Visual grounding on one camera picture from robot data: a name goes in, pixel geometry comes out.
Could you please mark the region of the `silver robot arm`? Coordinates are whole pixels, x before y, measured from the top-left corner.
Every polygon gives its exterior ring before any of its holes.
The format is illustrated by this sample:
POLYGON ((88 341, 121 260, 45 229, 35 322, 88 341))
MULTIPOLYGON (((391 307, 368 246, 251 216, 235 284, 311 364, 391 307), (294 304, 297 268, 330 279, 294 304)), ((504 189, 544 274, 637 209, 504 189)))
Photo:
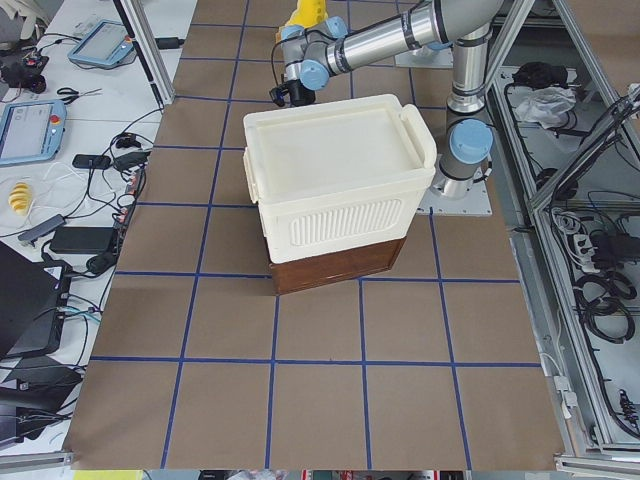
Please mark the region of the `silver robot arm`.
POLYGON ((340 17, 318 16, 305 26, 291 20, 280 30, 285 71, 270 91, 278 106, 310 105, 329 79, 378 60, 418 50, 479 39, 490 31, 500 1, 420 1, 410 9, 349 32, 340 17))

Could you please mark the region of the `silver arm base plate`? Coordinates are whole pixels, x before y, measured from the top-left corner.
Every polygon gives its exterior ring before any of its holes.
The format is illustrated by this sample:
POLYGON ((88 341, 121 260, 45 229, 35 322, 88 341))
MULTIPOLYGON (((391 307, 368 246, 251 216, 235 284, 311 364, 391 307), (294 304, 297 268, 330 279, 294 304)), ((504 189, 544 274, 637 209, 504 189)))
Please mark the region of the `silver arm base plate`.
POLYGON ((478 167, 468 180, 457 181, 436 168, 432 185, 426 190, 418 215, 489 217, 493 214, 483 171, 478 167))

